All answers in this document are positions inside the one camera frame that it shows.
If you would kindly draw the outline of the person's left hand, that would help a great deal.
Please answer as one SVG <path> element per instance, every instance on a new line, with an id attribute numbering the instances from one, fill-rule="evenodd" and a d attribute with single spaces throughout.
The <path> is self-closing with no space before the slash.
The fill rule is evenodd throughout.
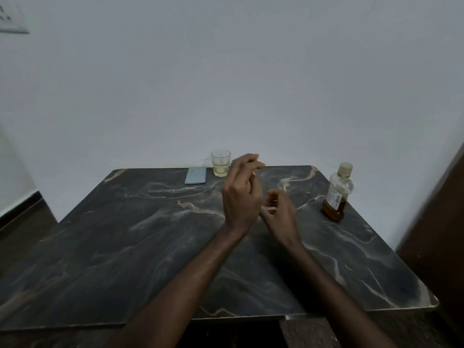
<path id="1" fill-rule="evenodd" d="M 252 175 L 251 188 L 230 188 L 228 173 L 222 190 L 223 210 L 225 227 L 235 238 L 243 238 L 257 220 L 263 196 L 262 183 L 257 173 Z"/>

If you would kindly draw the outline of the person's right hand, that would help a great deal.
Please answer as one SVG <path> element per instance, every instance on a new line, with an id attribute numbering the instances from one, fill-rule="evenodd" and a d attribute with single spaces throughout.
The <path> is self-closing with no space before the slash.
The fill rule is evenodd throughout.
<path id="1" fill-rule="evenodd" d="M 273 216 L 262 219 L 273 237 L 284 247 L 290 248 L 301 244 L 297 225 L 297 210 L 290 201 L 290 216 L 283 219 Z"/>

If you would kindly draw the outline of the person's left forearm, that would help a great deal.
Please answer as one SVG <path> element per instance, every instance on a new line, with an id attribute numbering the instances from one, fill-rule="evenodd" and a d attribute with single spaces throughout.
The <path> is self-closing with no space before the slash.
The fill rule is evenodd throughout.
<path id="1" fill-rule="evenodd" d="M 249 229 L 224 224 L 107 348 L 175 348 L 211 281 Z"/>

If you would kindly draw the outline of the person's right forearm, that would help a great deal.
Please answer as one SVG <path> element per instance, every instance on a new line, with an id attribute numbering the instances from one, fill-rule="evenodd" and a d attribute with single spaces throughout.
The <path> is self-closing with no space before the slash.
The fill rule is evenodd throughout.
<path id="1" fill-rule="evenodd" d="M 342 348 L 398 348 L 297 240 L 283 243 L 318 299 Z"/>

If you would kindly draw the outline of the clear drinking glass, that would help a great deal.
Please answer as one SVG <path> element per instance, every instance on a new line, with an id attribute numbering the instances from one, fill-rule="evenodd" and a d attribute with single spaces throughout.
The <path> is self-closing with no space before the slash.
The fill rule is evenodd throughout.
<path id="1" fill-rule="evenodd" d="M 215 176 L 225 177 L 228 175 L 231 152 L 228 150 L 220 149 L 211 152 L 212 170 Z"/>

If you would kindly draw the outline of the light blue smartphone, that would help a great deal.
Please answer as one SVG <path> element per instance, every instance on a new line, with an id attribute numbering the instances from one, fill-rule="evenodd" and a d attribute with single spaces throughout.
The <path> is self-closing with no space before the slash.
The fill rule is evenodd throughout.
<path id="1" fill-rule="evenodd" d="M 185 178 L 185 185 L 206 183 L 207 167 L 189 167 Z"/>

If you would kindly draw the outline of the clear bottle with amber liquid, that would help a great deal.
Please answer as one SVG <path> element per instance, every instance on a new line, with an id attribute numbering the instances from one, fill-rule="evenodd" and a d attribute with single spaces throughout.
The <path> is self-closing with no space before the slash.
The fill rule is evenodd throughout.
<path id="1" fill-rule="evenodd" d="M 354 189 L 351 181 L 353 165 L 347 162 L 339 164 L 337 172 L 329 177 L 329 189 L 322 203 L 322 213 L 335 222 L 344 218 L 347 199 Z"/>

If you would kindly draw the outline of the dark wooden door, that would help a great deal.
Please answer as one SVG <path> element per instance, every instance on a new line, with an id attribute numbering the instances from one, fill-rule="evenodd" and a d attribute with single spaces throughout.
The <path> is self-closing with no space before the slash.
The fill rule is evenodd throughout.
<path id="1" fill-rule="evenodd" d="M 439 315 L 464 344 L 464 143 L 398 254 L 438 298 Z"/>

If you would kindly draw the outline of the white wall switch plate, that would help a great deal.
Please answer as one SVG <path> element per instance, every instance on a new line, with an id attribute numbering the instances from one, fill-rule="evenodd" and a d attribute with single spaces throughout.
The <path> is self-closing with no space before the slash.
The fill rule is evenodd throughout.
<path id="1" fill-rule="evenodd" d="M 0 33 L 29 34 L 24 13 L 15 0 L 0 0 Z"/>

